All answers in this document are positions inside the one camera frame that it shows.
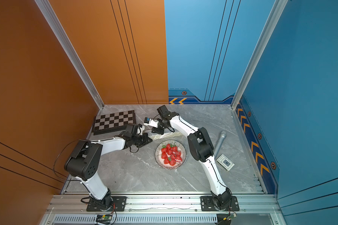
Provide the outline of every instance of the striped plate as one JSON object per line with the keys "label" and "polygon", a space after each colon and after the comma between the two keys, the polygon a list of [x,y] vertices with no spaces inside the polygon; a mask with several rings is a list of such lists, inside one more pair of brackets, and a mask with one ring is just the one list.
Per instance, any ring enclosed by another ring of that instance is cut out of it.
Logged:
{"label": "striped plate", "polygon": [[[172,145],[175,145],[175,146],[178,147],[178,151],[180,150],[182,152],[182,155],[181,155],[181,158],[183,160],[182,162],[179,162],[179,163],[177,162],[174,166],[170,166],[170,165],[167,166],[166,164],[161,162],[161,148],[162,148],[162,146],[165,146],[167,144],[172,144]],[[156,151],[155,151],[155,160],[164,169],[176,169],[176,168],[180,167],[185,162],[186,156],[187,156],[187,153],[185,151],[184,146],[180,142],[177,142],[177,141],[174,141],[174,140],[167,140],[165,142],[162,142],[156,148]]]}

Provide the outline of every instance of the checkered pattern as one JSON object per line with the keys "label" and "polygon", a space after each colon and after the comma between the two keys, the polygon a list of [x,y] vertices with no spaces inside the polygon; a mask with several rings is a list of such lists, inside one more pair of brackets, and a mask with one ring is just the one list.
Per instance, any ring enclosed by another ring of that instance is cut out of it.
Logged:
{"label": "checkered pattern", "polygon": [[96,116],[93,123],[94,134],[125,130],[127,124],[135,123],[134,110]]}

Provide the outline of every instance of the yellow arrow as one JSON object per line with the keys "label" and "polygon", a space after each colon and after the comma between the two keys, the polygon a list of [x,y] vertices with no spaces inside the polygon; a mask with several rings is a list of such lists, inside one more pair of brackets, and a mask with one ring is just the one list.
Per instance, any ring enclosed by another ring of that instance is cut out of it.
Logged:
{"label": "yellow arrow", "polygon": [[247,119],[245,116],[240,116],[240,124],[243,124],[243,119]]}
{"label": "yellow arrow", "polygon": [[182,100],[179,101],[180,104],[184,105],[183,101],[187,98],[183,98]]}
{"label": "yellow arrow", "polygon": [[253,152],[253,146],[257,146],[259,148],[259,146],[257,145],[257,143],[252,142],[252,152]]}
{"label": "yellow arrow", "polygon": [[243,110],[242,110],[242,109],[238,109],[238,117],[239,117],[239,111],[242,111],[242,112],[243,112]]}
{"label": "yellow arrow", "polygon": [[269,172],[269,169],[268,168],[266,168],[263,164],[261,164],[260,165],[260,174],[263,176],[263,169],[265,169],[268,173],[270,173]]}
{"label": "yellow arrow", "polygon": [[173,101],[177,100],[178,98],[173,98],[169,103],[175,105],[175,103],[173,103]]}
{"label": "yellow arrow", "polygon": [[245,133],[245,127],[250,127],[249,124],[244,123],[244,133]]}
{"label": "yellow arrow", "polygon": [[257,163],[258,163],[258,156],[261,157],[262,159],[264,159],[263,156],[262,156],[261,154],[259,154],[258,152],[256,152],[256,162],[257,162]]}

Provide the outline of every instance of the plastic wrap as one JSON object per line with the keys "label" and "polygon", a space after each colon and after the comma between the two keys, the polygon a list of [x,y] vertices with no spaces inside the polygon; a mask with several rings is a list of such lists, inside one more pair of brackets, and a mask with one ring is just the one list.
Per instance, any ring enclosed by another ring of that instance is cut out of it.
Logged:
{"label": "plastic wrap", "polygon": [[148,137],[150,137],[152,140],[183,136],[183,134],[178,132],[178,131],[170,132],[167,129],[164,131],[163,135],[157,134],[157,133],[152,133],[151,130],[147,130],[147,131],[145,131],[145,133],[148,133]]}

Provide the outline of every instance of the vent grille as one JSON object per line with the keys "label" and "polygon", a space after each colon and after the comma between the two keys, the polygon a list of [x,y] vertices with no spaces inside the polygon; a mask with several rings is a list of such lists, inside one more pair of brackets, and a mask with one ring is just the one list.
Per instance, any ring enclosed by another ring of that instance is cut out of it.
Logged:
{"label": "vent grille", "polygon": [[[53,223],[94,224],[95,214],[56,214]],[[115,223],[217,223],[216,214],[117,214]]]}
{"label": "vent grille", "polygon": [[116,223],[217,223],[217,216],[214,214],[204,215],[118,215]]}

